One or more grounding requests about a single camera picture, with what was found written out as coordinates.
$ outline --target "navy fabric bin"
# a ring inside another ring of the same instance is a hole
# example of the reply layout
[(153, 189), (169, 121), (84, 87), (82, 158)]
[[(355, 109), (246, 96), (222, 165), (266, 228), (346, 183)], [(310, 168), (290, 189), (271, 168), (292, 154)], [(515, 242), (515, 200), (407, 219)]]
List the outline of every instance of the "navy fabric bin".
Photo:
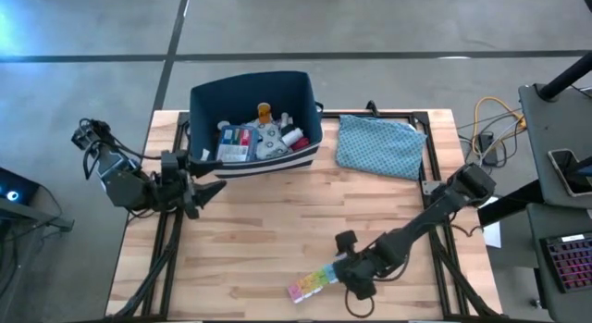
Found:
[(283, 112), (290, 114), (310, 145), (267, 160), (227, 162), (214, 174), (229, 179), (310, 166), (323, 139), (322, 112), (317, 111), (319, 104), (315, 102), (308, 74), (297, 71), (250, 73), (194, 87), (190, 104), (193, 157), (201, 159), (207, 150), (207, 160), (214, 160), (217, 123), (221, 120), (231, 124), (250, 122), (257, 118), (257, 105), (262, 102), (271, 105), (274, 120), (281, 118)]

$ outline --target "table leg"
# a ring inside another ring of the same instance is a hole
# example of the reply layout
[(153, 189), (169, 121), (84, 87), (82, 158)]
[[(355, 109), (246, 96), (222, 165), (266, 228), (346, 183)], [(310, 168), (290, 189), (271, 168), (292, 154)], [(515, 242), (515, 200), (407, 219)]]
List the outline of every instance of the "table leg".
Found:
[(501, 197), (495, 203), (479, 208), (477, 210), (479, 222), (484, 227), (491, 225), (505, 217), (524, 210), (529, 203), (544, 203), (538, 180), (533, 180), (515, 192)]

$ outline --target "black metal frame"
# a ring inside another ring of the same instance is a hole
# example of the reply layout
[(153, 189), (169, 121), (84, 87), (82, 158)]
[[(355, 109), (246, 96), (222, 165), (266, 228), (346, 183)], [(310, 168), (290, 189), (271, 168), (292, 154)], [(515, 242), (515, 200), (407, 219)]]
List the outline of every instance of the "black metal frame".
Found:
[[(373, 113), (370, 111), (367, 113), (361, 113), (359, 111), (339, 111), (339, 112), (328, 111), (323, 114), (323, 118), (339, 118), (339, 116), (341, 116), (341, 115), (355, 115), (355, 116), (360, 116), (360, 117), (373, 117), (374, 115), (376, 115), (378, 118), (406, 119), (415, 128), (418, 127), (418, 124), (421, 124), (421, 126), (424, 129), (424, 133), (427, 135), (426, 148), (427, 148), (427, 153), (429, 156), (429, 164), (430, 164), (430, 167), (432, 170), (432, 177), (433, 177), (432, 180), (441, 180), (441, 175), (440, 175), (440, 170), (439, 170), (439, 165), (438, 165), (438, 158), (436, 155), (436, 147), (434, 145), (434, 138), (432, 136), (431, 126), (430, 126), (430, 122), (429, 122), (429, 116), (428, 116), (427, 112), (381, 112), (378, 114), (377, 112)], [(181, 147), (181, 141), (182, 141), (182, 138), (184, 135), (184, 128), (185, 128), (185, 125), (188, 120), (189, 120), (189, 113), (188, 112), (180, 112), (179, 113), (179, 118), (177, 121), (177, 130), (175, 132), (175, 139), (174, 139), (173, 146), (172, 146), (173, 151), (176, 151), (176, 150), (180, 149), (180, 147)], [(426, 167), (425, 167), (424, 162), (422, 161), (422, 165), (420, 167), (420, 178), (418, 180), (419, 184), (420, 184), (420, 188), (423, 186), (423, 182), (425, 180), (427, 180)], [(422, 195), (422, 202), (423, 202), (424, 207), (428, 207), (429, 206), (429, 195), (426, 195), (424, 193), (424, 190), (420, 190), (420, 192)], [(153, 249), (152, 261), (151, 261), (151, 268), (154, 266), (157, 258), (162, 254), (162, 249), (164, 247), (164, 241), (165, 241), (165, 233), (167, 230), (167, 221), (168, 221), (169, 217), (170, 217), (169, 215), (161, 214), (160, 218), (158, 220), (158, 227), (157, 227), (156, 236), (154, 239), (154, 249)], [(179, 236), (180, 236), (180, 229), (181, 229), (181, 225), (182, 225), (182, 219), (183, 219), (183, 212), (178, 211), (175, 214), (175, 223), (173, 226), (174, 227), (173, 232), (177, 232), (179, 234)], [(443, 230), (444, 230), (445, 243), (446, 243), (446, 247), (449, 252), (450, 258), (458, 266), (458, 264), (459, 264), (458, 255), (456, 252), (456, 246), (454, 244), (454, 237), (452, 236), (452, 231), (451, 231), (449, 222), (443, 226)], [(432, 257), (434, 260), (434, 270), (436, 273), (436, 282), (437, 282), (437, 286), (438, 286), (438, 294), (439, 294), (439, 299), (440, 299), (439, 302), (440, 302), (440, 306), (442, 308), (442, 316), (446, 317), (446, 316), (452, 315), (452, 312), (450, 309), (450, 298), (449, 298), (448, 290), (446, 287), (446, 279), (444, 277), (444, 268), (442, 266), (442, 262), (440, 261), (440, 259), (433, 253), (434, 245), (436, 245), (436, 243), (440, 241), (438, 234), (435, 230), (432, 230), (430, 232), (429, 241), (430, 241), (430, 247), (432, 248)], [(177, 261), (177, 254), (174, 254), (171, 257), (171, 260), (167, 264), (166, 275), (165, 275), (165, 286), (163, 288), (162, 300), (161, 300), (160, 308), (158, 310), (158, 314), (157, 315), (151, 314), (152, 309), (153, 309), (152, 304), (153, 304), (153, 299), (154, 299), (154, 288), (152, 288), (148, 292), (146, 297), (144, 298), (144, 302), (143, 302), (143, 306), (142, 306), (142, 315), (140, 317), (154, 318), (154, 319), (158, 318), (162, 321), (167, 320), (168, 308), (169, 308), (169, 304), (170, 304), (170, 296), (171, 296), (171, 292), (172, 292), (173, 280), (174, 280), (174, 275), (175, 275), (176, 261)], [(466, 297), (464, 296), (463, 292), (461, 291), (459, 285), (456, 284), (456, 282), (455, 282), (455, 290), (456, 290), (460, 315), (463, 315), (463, 316), (469, 315)], [(384, 320), (382, 322), (395, 322), (395, 321)]]

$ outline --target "blue light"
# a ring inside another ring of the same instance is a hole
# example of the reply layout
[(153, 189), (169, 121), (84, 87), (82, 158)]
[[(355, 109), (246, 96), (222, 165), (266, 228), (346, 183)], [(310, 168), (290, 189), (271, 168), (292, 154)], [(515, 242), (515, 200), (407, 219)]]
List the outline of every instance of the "blue light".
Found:
[(6, 198), (8, 198), (9, 201), (14, 202), (19, 198), (19, 193), (17, 192), (8, 192), (6, 194)]

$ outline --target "metal bracket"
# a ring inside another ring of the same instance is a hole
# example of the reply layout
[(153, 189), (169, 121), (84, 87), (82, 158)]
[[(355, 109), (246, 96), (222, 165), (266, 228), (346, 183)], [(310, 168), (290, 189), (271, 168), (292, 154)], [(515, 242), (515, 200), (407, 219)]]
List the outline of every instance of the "metal bracket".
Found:
[(430, 195), (432, 192), (444, 182), (441, 180), (422, 180), (422, 191), (425, 195)]

